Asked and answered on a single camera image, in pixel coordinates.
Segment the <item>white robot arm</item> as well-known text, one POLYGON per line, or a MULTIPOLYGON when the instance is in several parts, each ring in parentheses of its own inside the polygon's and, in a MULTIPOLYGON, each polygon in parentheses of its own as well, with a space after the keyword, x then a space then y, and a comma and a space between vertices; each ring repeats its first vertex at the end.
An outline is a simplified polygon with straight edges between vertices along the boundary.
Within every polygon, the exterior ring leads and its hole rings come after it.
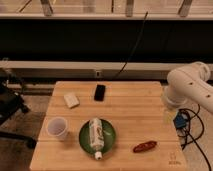
POLYGON ((168 73, 168 85, 162 93, 162 102, 165 105, 163 120, 166 124, 173 122, 178 109, 188 99, 213 114, 213 86, 207 83, 210 76, 210 68, 203 62, 193 62, 168 73))

